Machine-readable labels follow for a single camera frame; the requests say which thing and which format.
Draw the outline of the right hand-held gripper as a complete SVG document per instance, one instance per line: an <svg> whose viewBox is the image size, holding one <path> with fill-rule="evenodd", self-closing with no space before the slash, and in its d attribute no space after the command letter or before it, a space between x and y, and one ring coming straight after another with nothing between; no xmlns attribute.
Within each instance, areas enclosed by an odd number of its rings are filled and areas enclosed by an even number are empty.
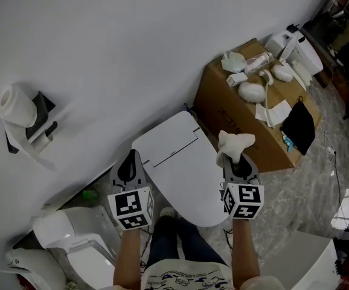
<svg viewBox="0 0 349 290"><path fill-rule="evenodd" d="M244 153L238 163L224 155L223 178L224 212L232 219L255 219L264 204L264 187L255 163Z"/></svg>

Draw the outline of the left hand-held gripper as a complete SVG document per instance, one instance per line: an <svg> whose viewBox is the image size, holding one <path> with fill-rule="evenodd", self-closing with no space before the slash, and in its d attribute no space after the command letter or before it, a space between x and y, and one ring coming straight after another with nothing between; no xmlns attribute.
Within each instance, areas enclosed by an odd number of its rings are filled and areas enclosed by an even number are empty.
<svg viewBox="0 0 349 290"><path fill-rule="evenodd" d="M137 150L130 150L110 171L115 192L107 197L113 218L122 230L148 227L152 224L154 198Z"/></svg>

